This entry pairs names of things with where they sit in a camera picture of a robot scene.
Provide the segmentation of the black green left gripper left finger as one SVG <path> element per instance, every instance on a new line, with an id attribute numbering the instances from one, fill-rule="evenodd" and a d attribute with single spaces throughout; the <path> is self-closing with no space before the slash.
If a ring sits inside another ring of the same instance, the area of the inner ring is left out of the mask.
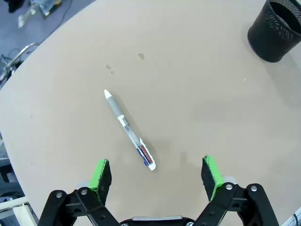
<path id="1" fill-rule="evenodd" d="M 94 226 L 119 226 L 105 207 L 112 182 L 110 164 L 100 160 L 88 186 L 67 194 L 54 190 L 49 194 L 39 219 L 40 226 L 72 226 L 77 218 L 87 217 Z"/>

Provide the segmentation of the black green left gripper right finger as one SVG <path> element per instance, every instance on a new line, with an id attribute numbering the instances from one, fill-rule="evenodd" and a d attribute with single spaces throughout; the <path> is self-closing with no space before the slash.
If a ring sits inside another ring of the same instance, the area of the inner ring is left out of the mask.
<path id="1" fill-rule="evenodd" d="M 226 182 L 212 156 L 202 158 L 201 179 L 209 199 L 195 226 L 218 226 L 228 211 L 236 212 L 244 226 L 278 226 L 274 210 L 260 184 L 242 188 Z"/>

